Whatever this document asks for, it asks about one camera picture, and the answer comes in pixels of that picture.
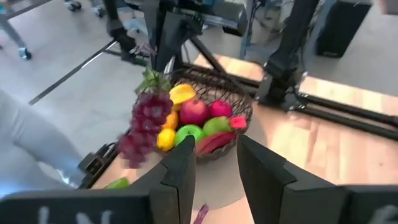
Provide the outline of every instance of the pink fruit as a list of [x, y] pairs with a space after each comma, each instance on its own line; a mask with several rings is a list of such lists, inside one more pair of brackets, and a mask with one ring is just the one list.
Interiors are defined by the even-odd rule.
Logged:
[[244, 116], [233, 117], [229, 120], [229, 123], [233, 129], [244, 129], [248, 127]]
[[223, 100], [214, 101], [210, 105], [209, 109], [210, 116], [212, 118], [217, 118], [220, 116], [226, 116], [228, 118], [232, 117], [232, 106]]

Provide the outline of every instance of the wooden table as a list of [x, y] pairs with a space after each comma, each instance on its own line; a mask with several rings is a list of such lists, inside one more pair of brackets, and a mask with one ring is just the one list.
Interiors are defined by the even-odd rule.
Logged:
[[[264, 76], [262, 68], [253, 63], [225, 56], [216, 56], [216, 58], [228, 73], [258, 81]], [[209, 66], [202, 57], [198, 57], [195, 63]], [[301, 91], [368, 110], [398, 114], [397, 97], [351, 86], [307, 77], [302, 83]], [[259, 106], [255, 102], [253, 109], [253, 122], [247, 135], [262, 144], [266, 142], [268, 148], [295, 165], [334, 184], [398, 183], [397, 142], [304, 114], [273, 110]], [[203, 224], [253, 223], [239, 180], [236, 155], [231, 152], [226, 157], [226, 159], [221, 158], [224, 161], [217, 160], [206, 167], [198, 167], [192, 218], [196, 217], [200, 205], [208, 203], [205, 200], [215, 198], [210, 203], [211, 210]], [[153, 155], [149, 162], [152, 165], [144, 170], [149, 170], [157, 161], [159, 158]], [[93, 188], [102, 188], [111, 181], [125, 176], [134, 181], [145, 172], [124, 169], [124, 167], [124, 162], [116, 158]], [[222, 182], [211, 175], [218, 177], [227, 175], [227, 177], [222, 178], [224, 179]]]

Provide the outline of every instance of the green fruit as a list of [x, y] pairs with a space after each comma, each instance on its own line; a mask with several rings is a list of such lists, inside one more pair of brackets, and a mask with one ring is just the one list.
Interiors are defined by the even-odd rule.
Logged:
[[180, 144], [185, 139], [185, 137], [189, 135], [192, 135], [195, 138], [195, 142], [198, 142], [199, 140], [205, 137], [205, 133], [199, 126], [196, 126], [194, 124], [188, 124], [182, 126], [177, 131], [175, 137], [175, 145], [177, 146], [178, 144]]
[[114, 182], [108, 184], [105, 189], [122, 189], [128, 187], [129, 185], [129, 180], [127, 180], [125, 177], [122, 177], [119, 180], [115, 180]]
[[220, 116], [208, 120], [203, 126], [203, 131], [205, 132], [206, 136], [211, 136], [212, 134], [230, 132], [233, 131], [233, 129], [229, 124], [229, 118], [226, 116]]

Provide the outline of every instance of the artificial fruit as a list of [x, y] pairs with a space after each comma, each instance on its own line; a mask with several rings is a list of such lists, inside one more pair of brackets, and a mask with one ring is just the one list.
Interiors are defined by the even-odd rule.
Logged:
[[183, 124], [202, 126], [209, 117], [207, 104], [199, 99], [184, 102], [179, 112]]
[[229, 119], [229, 123], [233, 129], [244, 129], [248, 127], [244, 116], [236, 116]]
[[170, 151], [174, 147], [175, 135], [173, 129], [163, 129], [157, 136], [156, 146], [164, 152]]
[[196, 154], [200, 156], [212, 153], [214, 150], [230, 143], [235, 138], [236, 134], [234, 132], [216, 133], [211, 136], [207, 136], [196, 144]]
[[166, 117], [166, 123], [163, 124], [163, 129], [173, 129], [175, 130], [178, 125], [178, 113], [174, 110]]
[[189, 84], [179, 84], [170, 90], [170, 99], [175, 105], [179, 105], [195, 97], [195, 90]]
[[232, 106], [223, 100], [216, 100], [209, 106], [210, 116], [216, 118], [219, 116], [232, 117]]
[[232, 127], [229, 123], [229, 118], [226, 116], [220, 116], [217, 118], [211, 118], [203, 126], [203, 131], [206, 136], [211, 136], [212, 134], [231, 132]]
[[136, 89], [138, 100], [133, 107], [130, 131], [119, 138], [117, 150], [129, 167], [136, 169], [153, 152], [157, 135], [171, 113], [170, 81], [163, 73], [147, 67], [142, 73], [144, 81]]
[[129, 180], [127, 178], [122, 177], [114, 182], [108, 184], [105, 189], [122, 189], [128, 187], [130, 185]]
[[180, 144], [185, 139], [185, 137], [189, 135], [192, 135], [195, 138], [195, 142], [198, 142], [205, 137], [205, 133], [199, 126], [196, 126], [194, 124], [188, 124], [182, 126], [177, 131], [177, 135], [175, 137], [175, 146]]

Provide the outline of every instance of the black box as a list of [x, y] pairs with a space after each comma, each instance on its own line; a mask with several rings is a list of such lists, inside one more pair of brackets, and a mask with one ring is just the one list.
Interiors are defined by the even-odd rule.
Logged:
[[341, 58], [368, 14], [371, 3], [337, 1], [316, 42], [317, 55]]

